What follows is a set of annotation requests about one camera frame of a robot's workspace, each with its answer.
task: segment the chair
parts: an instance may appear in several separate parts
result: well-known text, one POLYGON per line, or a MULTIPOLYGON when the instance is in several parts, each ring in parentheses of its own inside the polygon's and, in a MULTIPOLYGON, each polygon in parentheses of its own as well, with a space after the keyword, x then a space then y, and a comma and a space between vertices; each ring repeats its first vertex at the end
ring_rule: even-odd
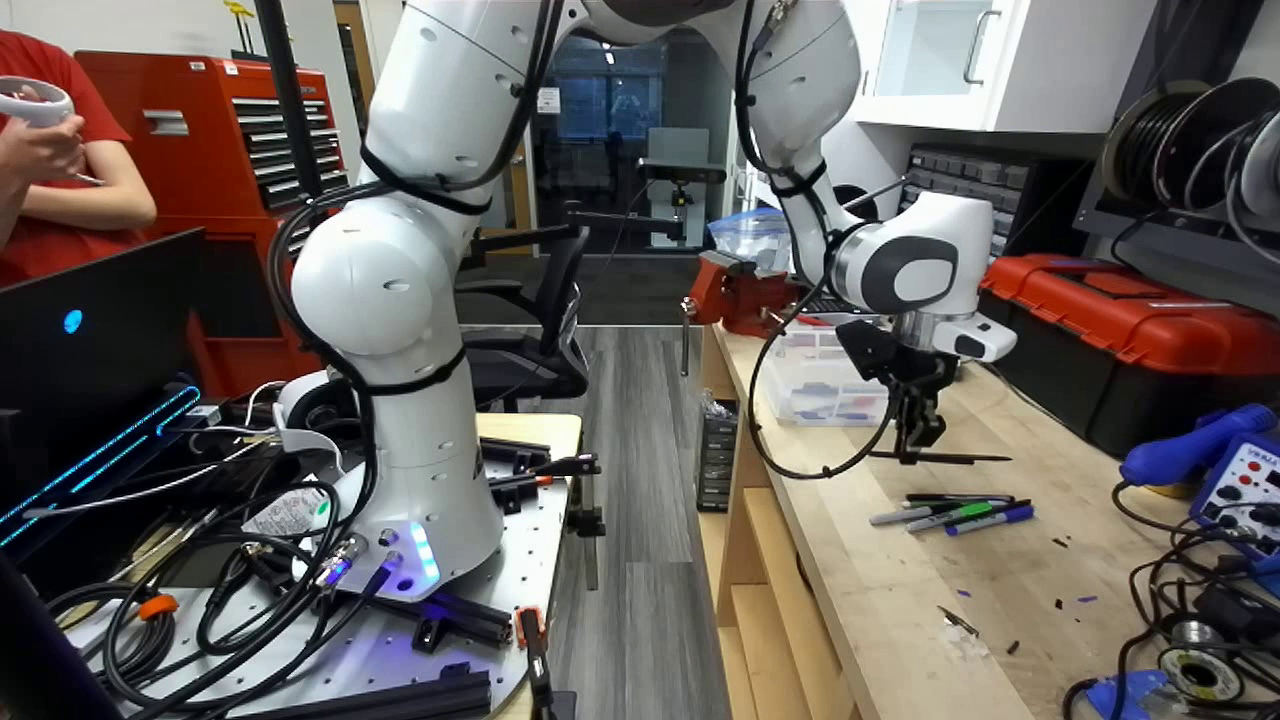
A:
POLYGON ((577 267, 588 253, 588 227, 544 227, 502 241, 485 241, 471 249, 526 249, 544 253, 544 267, 532 290, 525 282, 459 282, 459 293, 485 293, 502 305, 516 305, 535 331, 525 336, 477 336, 464 331, 471 359, 477 410, 516 412, 521 400, 564 400, 588 394, 583 355, 577 344, 577 267))

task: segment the plastic container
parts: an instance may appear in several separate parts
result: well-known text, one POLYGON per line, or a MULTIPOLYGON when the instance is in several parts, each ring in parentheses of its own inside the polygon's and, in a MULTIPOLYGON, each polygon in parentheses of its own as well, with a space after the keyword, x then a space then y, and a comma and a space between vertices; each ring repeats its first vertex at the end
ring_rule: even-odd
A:
POLYGON ((801 318, 761 367, 780 426, 881 426, 887 390, 865 380, 835 342, 853 318, 801 318))
POLYGON ((708 224, 710 244, 726 258, 753 261, 757 276, 790 273, 790 234, 784 212, 753 210, 708 224))
POLYGON ((993 267, 1019 336, 1001 375, 1087 444, 1122 457, 1280 394, 1280 326, 1122 267, 993 267))

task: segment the wire reel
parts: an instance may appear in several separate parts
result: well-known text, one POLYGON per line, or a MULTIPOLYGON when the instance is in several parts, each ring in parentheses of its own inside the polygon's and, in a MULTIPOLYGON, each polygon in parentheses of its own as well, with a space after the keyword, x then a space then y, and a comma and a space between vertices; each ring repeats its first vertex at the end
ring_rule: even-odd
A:
POLYGON ((1202 212, 1219 210, 1232 176, 1241 176, 1248 212, 1280 218, 1277 117, 1280 87, 1272 79, 1166 86, 1161 95, 1130 104, 1111 128, 1099 157, 1103 190, 1141 212, 1202 212))

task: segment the shelf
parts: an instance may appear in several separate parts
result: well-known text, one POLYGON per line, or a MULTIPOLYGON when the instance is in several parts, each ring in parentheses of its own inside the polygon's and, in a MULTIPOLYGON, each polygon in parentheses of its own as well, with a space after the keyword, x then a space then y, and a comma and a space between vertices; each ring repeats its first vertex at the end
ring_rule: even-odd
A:
POLYGON ((719 607, 723 533, 726 533, 726 514, 696 514, 696 536, 705 544, 710 607, 719 607))
POLYGON ((726 714, 732 714, 732 720, 757 720, 744 639, 735 629, 719 629, 717 637, 719 637, 719 663, 723 663, 723 684, 726 684, 726 714))
POLYGON ((816 602, 801 580, 801 558, 790 549, 784 518, 780 518, 769 487, 744 487, 744 504, 749 504, 749 520, 757 527, 757 549, 765 560, 769 590, 773 590, 775 603, 786 607, 780 616, 780 625, 784 625, 797 671, 801 671, 807 717, 832 717, 832 696, 835 696, 835 676, 840 676, 835 654, 825 634, 825 619, 816 616, 816 602))
POLYGON ((797 662, 775 613, 775 602, 765 586, 732 586, 732 616, 744 645, 744 663, 753 679, 757 717, 765 720, 801 720, 807 717, 801 700, 797 662))

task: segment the desk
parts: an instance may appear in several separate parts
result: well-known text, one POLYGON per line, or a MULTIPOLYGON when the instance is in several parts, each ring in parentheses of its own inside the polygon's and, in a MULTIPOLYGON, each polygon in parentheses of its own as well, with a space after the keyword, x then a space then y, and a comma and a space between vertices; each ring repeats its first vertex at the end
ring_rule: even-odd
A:
MULTIPOLYGON (((500 441, 525 441, 525 444, 549 444, 551 457, 571 457, 581 450, 581 415, 479 415, 479 438, 500 441)), ((564 536, 564 509, 569 509, 569 484, 538 487, 538 502, 525 514, 508 518, 502 549, 490 558, 479 574, 464 577, 455 586, 459 595, 471 595, 486 607, 544 607, 551 603, 551 580, 559 566, 559 536, 564 536)), ((205 593, 185 593, 180 613, 180 645, 194 634, 194 607, 205 593)), ((255 603, 246 593, 235 595, 235 607, 227 607, 223 625, 230 629, 241 616, 252 616, 255 603)), ((331 696, 361 696, 376 687, 399 687, 417 679, 436 679, 444 663, 468 662, 471 668, 490 671, 490 696, 508 696, 497 717, 532 717, 532 691, 525 684, 525 654, 486 654, 479 645, 444 639, 440 654, 424 657, 413 650, 413 619, 390 616, 383 607, 365 607, 365 616, 340 634, 311 663, 306 671, 271 691, 269 700, 243 704, 241 714, 269 714, 286 704, 315 704, 331 696)), ((274 671, 306 637, 311 629, 286 629, 279 639, 271 639, 252 663, 230 671, 223 691, 235 684, 255 684, 260 676, 274 671)), ((174 671, 171 679, 161 679, 151 696, 163 696, 168 684, 189 684, 190 676, 205 676, 206 663, 190 663, 189 671, 174 671)))
MULTIPOLYGON (((705 390, 739 400, 761 342, 705 330, 705 390)), ((853 457, 868 428, 784 428, 757 396, 765 444, 786 468, 853 457)), ((705 514, 700 544, 735 720, 1027 720, 1060 717, 1073 679, 1108 676, 1141 629, 1122 577, 1161 558, 1108 487, 1116 462, 1080 444, 984 367, 944 390, 947 452, 1006 465, 891 465, 797 484, 765 468, 739 426, 732 504, 705 514), (911 536, 868 518, 904 492, 1010 492, 1031 525, 911 536)), ((1141 495, 1177 520, 1184 504, 1141 495)))

